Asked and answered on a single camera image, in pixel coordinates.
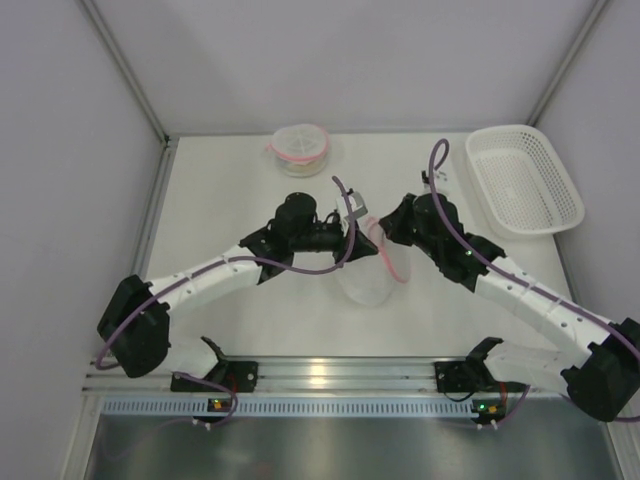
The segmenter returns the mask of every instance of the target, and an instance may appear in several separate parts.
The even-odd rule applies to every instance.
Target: cable
[[[466,401],[466,400],[469,400],[471,397],[473,397],[473,396],[476,394],[476,392],[469,392],[467,395],[465,395],[465,396],[464,396],[464,397],[462,397],[462,398],[451,398],[449,395],[447,395],[447,393],[446,393],[446,392],[442,392],[442,394],[443,394],[445,397],[447,397],[449,400],[451,400],[452,402],[460,403],[460,402],[464,402],[464,401]]]
[[[220,267],[222,265],[225,265],[225,264],[231,263],[231,262],[247,262],[247,261],[248,262],[259,263],[259,264],[262,264],[262,265],[271,265],[271,266],[274,266],[274,267],[282,268],[284,270],[288,270],[288,271],[291,271],[291,272],[294,272],[294,273],[301,273],[301,274],[304,274],[304,275],[324,275],[324,274],[327,274],[327,273],[334,272],[334,271],[338,270],[339,268],[342,268],[344,266],[344,264],[347,263],[347,260],[351,257],[351,253],[353,252],[353,247],[354,247],[355,241],[356,241],[356,219],[355,219],[355,216],[353,215],[353,209],[351,208],[351,202],[349,201],[349,194],[348,194],[346,188],[344,187],[343,183],[336,176],[331,177],[331,180],[333,180],[335,182],[335,184],[338,186],[338,188],[340,189],[340,194],[342,195],[342,198],[345,201],[345,206],[347,208],[347,214],[348,214],[348,218],[349,218],[349,243],[347,245],[347,251],[345,252],[344,256],[340,259],[340,261],[338,261],[332,267],[328,267],[328,268],[325,268],[325,269],[322,269],[322,270],[309,270],[309,269],[306,269],[306,268],[298,268],[298,267],[294,267],[292,265],[286,265],[284,263],[276,262],[275,260],[270,260],[268,258],[251,257],[251,256],[248,256],[248,255],[242,255],[242,256],[227,258],[225,260],[218,260],[216,262],[210,263],[209,265],[205,265],[201,269],[195,271],[191,275],[191,278],[183,277],[180,280],[177,280],[175,283],[172,283],[171,285],[169,285],[168,287],[164,288],[163,290],[161,290],[157,294],[153,295],[151,298],[149,298],[149,299],[145,300],[144,302],[142,302],[133,312],[131,312],[129,314],[129,316],[124,319],[124,321],[118,326],[118,328],[115,329],[115,331],[107,339],[107,341],[104,343],[104,345],[103,345],[102,349],[100,350],[100,352],[98,352],[98,356],[96,357],[96,362],[95,362],[96,370],[111,370],[113,368],[117,368],[117,367],[120,366],[119,363],[116,363],[116,364],[113,364],[113,365],[103,365],[102,361],[104,360],[104,357],[107,355],[107,352],[113,346],[114,342],[120,336],[120,334],[129,326],[129,324],[131,322],[134,321],[134,319],[138,315],[140,315],[140,313],[142,313],[144,311],[145,308],[147,308],[153,302],[155,302],[155,301],[159,300],[160,298],[164,297],[168,293],[171,293],[175,289],[181,287],[182,285],[184,285],[188,281],[190,281],[190,280],[192,280],[194,278],[198,278],[199,276],[204,275],[207,272],[210,272],[214,268],[218,268],[218,267]]]
[[[522,395],[520,396],[520,398],[518,399],[516,404],[513,406],[511,411],[509,413],[507,413],[502,420],[497,422],[498,425],[500,425],[500,426],[504,425],[506,422],[511,420],[515,416],[516,413],[518,413],[518,411],[522,408],[522,405],[524,404],[524,401],[527,398],[527,395],[529,395],[529,391],[530,390],[531,390],[531,385],[527,385],[525,387],[525,389],[524,389],[524,392],[522,392]]]
[[[474,258],[476,260],[478,260],[480,263],[482,263],[484,266],[486,266],[487,268],[493,270],[494,272],[502,275],[506,279],[508,279],[508,280],[510,280],[510,281],[512,281],[514,283],[517,283],[518,285],[520,285],[520,286],[522,286],[524,288],[528,288],[528,289],[536,292],[537,294],[542,295],[547,300],[550,300],[552,302],[558,302],[559,305],[562,305],[564,308],[566,308],[570,312],[575,313],[579,317],[586,318],[590,322],[595,323],[600,328],[605,330],[607,333],[612,335],[622,345],[624,345],[625,348],[627,348],[627,350],[629,350],[629,352],[631,352],[631,354],[636,358],[636,360],[638,360],[638,362],[640,362],[640,351],[629,340],[627,340],[624,337],[624,335],[622,335],[620,332],[618,332],[615,328],[607,325],[605,322],[600,320],[598,317],[596,317],[594,314],[592,314],[588,310],[585,310],[582,307],[579,307],[577,305],[569,303],[566,300],[563,300],[563,299],[559,298],[557,295],[554,295],[553,293],[547,292],[546,290],[544,290],[544,289],[542,289],[542,288],[540,288],[540,287],[538,287],[536,285],[531,285],[531,284],[529,284],[529,282],[527,282],[525,280],[522,280],[522,279],[516,277],[514,274],[512,274],[510,272],[507,272],[506,270],[504,270],[504,269],[492,264],[489,260],[487,260],[484,256],[482,256],[482,254],[480,254],[480,252],[478,252],[475,248],[473,248],[462,237],[462,235],[460,235],[456,231],[454,226],[451,224],[451,222],[447,218],[447,214],[445,213],[444,208],[442,207],[442,203],[440,202],[440,198],[438,197],[438,191],[436,190],[435,181],[433,180],[435,178],[435,170],[436,170],[436,161],[435,161],[436,160],[436,154],[438,153],[438,150],[440,149],[440,146],[442,146],[442,145],[444,145],[444,147],[445,147],[445,155],[443,155],[443,158],[438,163],[438,166],[442,165],[442,163],[446,159],[446,155],[449,153],[449,141],[446,138],[441,138],[440,140],[438,140],[436,142],[436,144],[434,145],[433,149],[431,150],[431,155],[429,156],[429,179],[430,179],[430,181],[429,181],[429,189],[431,191],[431,196],[433,197],[433,203],[434,203],[434,205],[436,207],[436,210],[438,212],[438,216],[440,217],[440,220],[442,220],[442,223],[444,223],[444,225],[447,228],[447,230],[449,231],[449,233],[453,236],[453,238],[455,238],[456,241],[460,245],[462,245],[467,251],[471,252],[471,254],[474,256]],[[525,390],[525,393],[522,395],[520,400],[518,400],[518,403],[515,405],[514,409],[500,422],[501,424],[504,423],[505,420],[510,418],[512,416],[512,414],[514,413],[514,411],[517,411],[520,408],[520,406],[521,406],[522,402],[524,401],[524,399],[526,398],[528,392],[529,392],[529,389],[527,388],[527,390]],[[620,420],[624,421],[626,423],[636,423],[636,422],[640,422],[640,416],[638,416],[638,417],[630,417],[630,418],[627,418],[627,419],[620,419]]]
[[[327,218],[324,219],[324,223],[329,223],[329,220],[331,220],[331,223],[339,222],[340,221],[340,214],[334,210],[329,215],[327,215]]]
[[[204,427],[207,428],[207,430],[212,428],[212,425],[215,428],[218,428],[222,425],[224,425],[225,423],[228,423],[231,420],[231,417],[233,416],[233,414],[236,412],[236,410],[238,409],[238,396],[235,394],[235,392],[229,390],[227,387],[214,383],[214,382],[209,382],[207,380],[201,380],[199,378],[193,377],[191,375],[189,375],[188,373],[182,373],[182,372],[175,372],[175,375],[178,375],[182,378],[184,378],[185,380],[190,380],[194,383],[199,383],[201,385],[205,385],[207,387],[211,387],[217,391],[220,392],[224,392],[227,395],[229,395],[231,397],[231,408],[229,409],[229,412],[227,413],[227,415],[225,415],[220,421],[218,421],[217,423],[214,424],[205,424],[204,422],[200,422],[199,420],[195,420],[192,418],[185,418],[185,417],[180,417],[180,418],[172,418],[171,420],[167,420],[166,422],[163,422],[159,425],[156,425],[155,427],[153,427],[151,430],[149,430],[147,433],[145,433],[144,435],[142,435],[140,438],[138,438],[135,442],[133,442],[131,445],[129,445],[127,448],[125,448],[123,451],[121,451],[120,453],[116,454],[116,455],[111,455],[108,451],[107,451],[107,447],[106,447],[106,434],[103,434],[101,442],[100,442],[100,446],[102,449],[102,454],[104,455],[104,457],[109,460],[110,462],[117,462],[118,460],[122,460],[124,457],[126,457],[127,455],[130,455],[131,452],[133,452],[136,448],[138,448],[140,445],[142,445],[144,442],[146,442],[147,440],[149,440],[151,437],[153,437],[154,435],[156,435],[160,430],[164,429],[165,427],[168,427],[170,425],[176,425],[178,423],[191,423],[192,425],[203,425]]]

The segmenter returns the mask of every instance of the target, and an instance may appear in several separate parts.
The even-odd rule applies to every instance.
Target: robotic arm
[[[345,198],[356,219],[367,213],[357,192],[351,191]],[[401,245],[417,246],[445,278],[503,306],[558,347],[558,351],[547,351],[486,338],[461,365],[466,383],[473,385],[474,391],[490,389],[496,382],[533,385],[568,395],[598,420],[615,419],[640,388],[638,361],[616,336],[639,348],[640,325],[629,318],[615,324],[590,312],[586,315],[609,331],[585,321],[575,314],[584,310],[559,300],[550,289],[540,288],[502,248],[465,232],[455,205],[445,195],[437,194],[440,205],[434,198],[433,194],[407,194],[395,211],[380,220],[387,238]],[[456,236],[490,262],[491,268],[462,246],[443,223],[438,207],[442,207]],[[207,338],[172,338],[175,322],[226,293],[274,278],[291,268],[297,252],[332,252],[338,263],[348,253],[347,211],[345,199],[340,198],[337,211],[319,221],[315,200],[304,193],[294,193],[276,209],[265,227],[224,254],[148,282],[137,275],[126,278],[98,325],[105,348],[111,349],[132,378],[155,370],[180,371],[220,383],[221,372],[228,367],[220,349]],[[348,262],[377,253],[375,245],[357,229],[357,223],[355,226],[354,248]],[[193,385],[186,389],[191,391]]]
[[[380,220],[389,240],[415,245],[429,256],[445,278],[495,302],[531,325],[558,347],[558,351],[524,348],[500,338],[486,338],[462,364],[464,380],[478,391],[496,382],[515,381],[568,395],[590,416],[612,421],[640,387],[638,361],[616,338],[573,310],[577,305],[558,297],[541,295],[541,286],[486,238],[465,233],[454,204],[437,194],[455,231],[498,271],[522,280],[517,282],[487,268],[453,237],[438,214],[431,193],[407,194],[400,206]],[[640,325],[626,319],[618,325],[600,318],[640,346]]]
[[[348,192],[357,219],[367,213],[362,197]],[[98,324],[105,342],[126,375],[141,377],[155,371],[184,372],[197,378],[219,380],[225,362],[220,349],[209,339],[171,338],[170,331],[184,315],[201,305],[240,288],[260,285],[293,264],[298,252],[332,252],[338,263],[348,254],[346,201],[326,220],[319,221],[316,201],[305,193],[293,193],[267,225],[242,239],[224,254],[188,270],[143,282],[133,275],[114,293]],[[351,262],[375,255],[377,248],[357,229],[348,258]],[[111,337],[124,322],[146,305],[115,340]]]

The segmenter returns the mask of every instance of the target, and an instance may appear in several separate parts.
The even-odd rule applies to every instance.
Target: white plastic basket
[[[526,125],[467,138],[471,181],[494,231],[504,238],[548,235],[578,225],[584,204],[547,137]]]

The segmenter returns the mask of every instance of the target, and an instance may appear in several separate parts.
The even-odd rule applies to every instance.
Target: petri dish lid
[[[326,130],[309,123],[281,128],[271,139],[271,149],[275,154],[293,163],[313,162],[324,157],[328,148]]]

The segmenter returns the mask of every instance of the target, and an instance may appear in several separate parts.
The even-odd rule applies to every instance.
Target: white wall
[[[0,478],[52,479],[160,156],[71,0],[0,4],[0,148]]]
[[[577,292],[617,321],[640,321],[638,25],[640,2],[612,2],[540,125],[586,205],[559,237]]]
[[[524,122],[592,0],[98,0],[170,133]]]

